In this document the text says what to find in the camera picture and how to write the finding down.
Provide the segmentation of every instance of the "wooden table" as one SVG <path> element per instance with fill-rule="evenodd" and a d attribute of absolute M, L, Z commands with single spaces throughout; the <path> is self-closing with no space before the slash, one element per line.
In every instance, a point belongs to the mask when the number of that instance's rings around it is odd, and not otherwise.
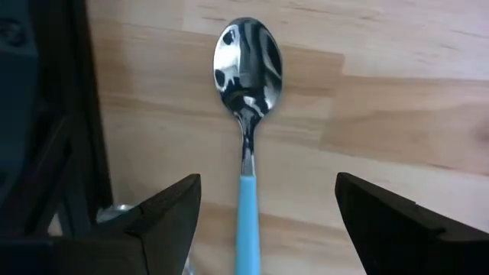
<path fill-rule="evenodd" d="M 489 231 L 489 2 L 91 0 L 112 184 L 137 203 L 202 174 L 198 274 L 233 274 L 238 124 L 214 89 L 240 16 L 280 44 L 257 130 L 263 274 L 364 273 L 333 187 L 345 171 Z"/>

